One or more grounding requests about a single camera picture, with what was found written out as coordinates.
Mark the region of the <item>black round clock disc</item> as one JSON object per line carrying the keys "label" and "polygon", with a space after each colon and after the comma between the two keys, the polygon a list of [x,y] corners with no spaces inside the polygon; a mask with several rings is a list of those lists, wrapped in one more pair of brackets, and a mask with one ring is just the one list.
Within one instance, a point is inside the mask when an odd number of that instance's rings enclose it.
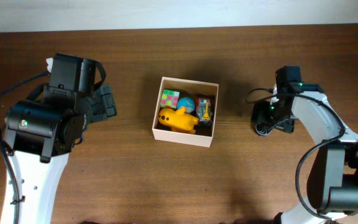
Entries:
{"label": "black round clock disc", "polygon": [[272,132],[272,130],[270,129],[269,125],[258,122],[255,124],[255,132],[259,136],[268,136]]}

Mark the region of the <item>colourful puzzle cube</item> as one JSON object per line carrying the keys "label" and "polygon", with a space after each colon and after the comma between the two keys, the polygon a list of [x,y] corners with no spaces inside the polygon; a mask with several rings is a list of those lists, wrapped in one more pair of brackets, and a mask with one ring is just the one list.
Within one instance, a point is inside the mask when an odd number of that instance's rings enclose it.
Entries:
{"label": "colourful puzzle cube", "polygon": [[160,98],[160,107],[161,108],[171,108],[177,109],[178,100],[180,97],[179,91],[166,90],[162,91],[162,95]]}

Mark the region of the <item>red grey toy truck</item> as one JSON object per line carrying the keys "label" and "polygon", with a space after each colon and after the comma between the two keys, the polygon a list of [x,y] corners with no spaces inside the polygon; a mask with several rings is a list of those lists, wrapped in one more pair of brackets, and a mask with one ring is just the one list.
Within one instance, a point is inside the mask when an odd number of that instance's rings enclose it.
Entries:
{"label": "red grey toy truck", "polygon": [[209,98],[196,99],[196,116],[199,125],[212,125],[213,113],[211,111],[211,100]]}

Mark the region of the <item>yellow plastic toy animal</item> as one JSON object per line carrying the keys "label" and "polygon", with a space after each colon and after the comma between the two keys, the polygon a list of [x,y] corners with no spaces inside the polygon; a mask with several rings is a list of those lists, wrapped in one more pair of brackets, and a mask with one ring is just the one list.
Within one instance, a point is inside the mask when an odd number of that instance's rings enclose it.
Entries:
{"label": "yellow plastic toy animal", "polygon": [[199,119],[186,113],[185,110],[185,107],[178,110],[163,108],[158,113],[158,121],[160,124],[168,126],[173,132],[194,134]]}

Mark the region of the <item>blue penguin ball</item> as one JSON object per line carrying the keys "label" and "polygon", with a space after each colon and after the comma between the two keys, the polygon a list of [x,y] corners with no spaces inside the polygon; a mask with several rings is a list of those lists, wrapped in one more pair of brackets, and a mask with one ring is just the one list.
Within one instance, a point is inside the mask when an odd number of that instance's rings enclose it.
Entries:
{"label": "blue penguin ball", "polygon": [[185,113],[192,113],[195,110],[195,102],[190,97],[180,98],[177,103],[177,109],[185,109]]}

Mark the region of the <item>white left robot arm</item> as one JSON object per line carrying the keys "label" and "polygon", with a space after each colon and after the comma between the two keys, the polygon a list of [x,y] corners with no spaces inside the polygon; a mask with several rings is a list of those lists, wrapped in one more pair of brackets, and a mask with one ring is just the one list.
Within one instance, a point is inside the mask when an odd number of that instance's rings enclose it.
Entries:
{"label": "white left robot arm", "polygon": [[58,183],[72,149],[83,142],[91,123],[117,114],[111,87],[101,85],[77,97],[78,110],[61,111],[39,101],[51,87],[41,84],[11,108],[0,129],[6,165],[6,192],[1,223],[50,223]]}

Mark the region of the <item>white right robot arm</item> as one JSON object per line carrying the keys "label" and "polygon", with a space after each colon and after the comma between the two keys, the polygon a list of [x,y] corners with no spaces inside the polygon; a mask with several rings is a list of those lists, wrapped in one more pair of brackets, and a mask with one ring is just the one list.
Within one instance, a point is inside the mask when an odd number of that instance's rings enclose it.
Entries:
{"label": "white right robot arm", "polygon": [[253,101],[256,133],[290,133],[298,119],[315,143],[296,167],[299,204],[278,213],[274,223],[337,223],[358,214],[358,134],[332,109],[318,85],[276,84],[269,93]]}

